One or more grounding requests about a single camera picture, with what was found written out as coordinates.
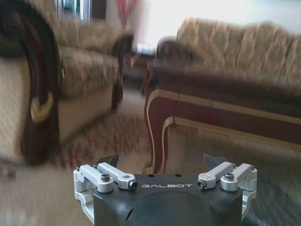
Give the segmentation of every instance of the sofa backrest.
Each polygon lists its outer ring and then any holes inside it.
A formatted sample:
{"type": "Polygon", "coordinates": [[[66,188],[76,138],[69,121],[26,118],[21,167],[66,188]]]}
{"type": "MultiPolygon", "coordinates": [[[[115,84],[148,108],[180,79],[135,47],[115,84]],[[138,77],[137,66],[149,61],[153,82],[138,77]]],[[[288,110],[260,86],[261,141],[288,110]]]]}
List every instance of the sofa backrest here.
{"type": "Polygon", "coordinates": [[[293,41],[291,33],[270,23],[245,27],[237,67],[255,73],[283,75],[293,41]]]}
{"type": "Polygon", "coordinates": [[[206,65],[218,63],[235,67],[243,32],[238,25],[188,18],[178,32],[177,40],[206,65]]]}
{"type": "Polygon", "coordinates": [[[301,78],[301,36],[294,38],[289,50],[285,66],[285,77],[290,79],[301,78]]]}

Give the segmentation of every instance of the curtain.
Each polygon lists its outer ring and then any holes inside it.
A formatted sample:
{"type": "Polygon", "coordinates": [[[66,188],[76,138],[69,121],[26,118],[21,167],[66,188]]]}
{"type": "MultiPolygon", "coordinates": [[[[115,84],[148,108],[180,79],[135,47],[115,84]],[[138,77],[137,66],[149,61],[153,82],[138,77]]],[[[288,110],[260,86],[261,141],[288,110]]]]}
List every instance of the curtain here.
{"type": "Polygon", "coordinates": [[[137,0],[116,0],[116,1],[117,1],[117,9],[118,9],[121,27],[126,28],[127,20],[131,16],[138,1],[137,0]]]}

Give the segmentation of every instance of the curved table leg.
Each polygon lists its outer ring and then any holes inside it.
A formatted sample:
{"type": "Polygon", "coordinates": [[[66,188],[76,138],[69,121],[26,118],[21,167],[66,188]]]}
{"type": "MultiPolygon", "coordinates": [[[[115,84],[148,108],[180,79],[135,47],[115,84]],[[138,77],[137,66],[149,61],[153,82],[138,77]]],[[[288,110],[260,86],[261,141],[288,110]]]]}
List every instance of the curved table leg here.
{"type": "Polygon", "coordinates": [[[146,70],[146,77],[144,78],[143,83],[140,88],[140,93],[142,95],[146,94],[146,90],[147,90],[148,86],[150,85],[151,81],[153,80],[153,78],[154,78],[153,73],[150,72],[149,70],[146,70]]]}
{"type": "Polygon", "coordinates": [[[145,119],[151,140],[151,166],[144,173],[164,173],[167,156],[167,127],[174,123],[178,95],[156,89],[148,96],[145,119]]]}

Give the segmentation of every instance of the wooden coffee table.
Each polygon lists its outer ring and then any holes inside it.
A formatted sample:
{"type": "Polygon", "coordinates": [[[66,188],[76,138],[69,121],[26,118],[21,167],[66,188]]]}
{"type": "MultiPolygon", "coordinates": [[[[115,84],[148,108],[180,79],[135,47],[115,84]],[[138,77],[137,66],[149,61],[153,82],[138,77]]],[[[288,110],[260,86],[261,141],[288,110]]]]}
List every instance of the wooden coffee table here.
{"type": "Polygon", "coordinates": [[[145,173],[164,173],[167,127],[179,124],[253,137],[301,149],[300,97],[230,76],[208,74],[188,65],[149,63],[158,78],[145,105],[152,163],[145,173]]]}

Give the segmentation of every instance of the sofa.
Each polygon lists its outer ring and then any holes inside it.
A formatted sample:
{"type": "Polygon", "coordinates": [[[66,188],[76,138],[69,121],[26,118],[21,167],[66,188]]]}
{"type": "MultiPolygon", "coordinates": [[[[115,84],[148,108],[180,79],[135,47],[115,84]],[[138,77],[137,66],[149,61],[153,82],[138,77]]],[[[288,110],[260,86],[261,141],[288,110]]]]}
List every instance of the sofa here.
{"type": "Polygon", "coordinates": [[[54,0],[3,0],[0,7],[1,100],[7,100],[0,156],[36,164],[117,108],[133,35],[100,20],[58,18],[54,0]]]}
{"type": "MultiPolygon", "coordinates": [[[[300,50],[300,35],[269,21],[241,26],[188,18],[174,40],[160,40],[157,60],[186,62],[199,70],[223,71],[237,80],[275,85],[293,93],[300,86],[300,50]]],[[[143,93],[152,79],[146,79],[143,93]]]]}
{"type": "Polygon", "coordinates": [[[186,19],[176,40],[158,44],[142,89],[158,80],[145,105],[153,150],[146,172],[164,172],[172,124],[300,151],[300,50],[300,36],[271,22],[186,19]]]}

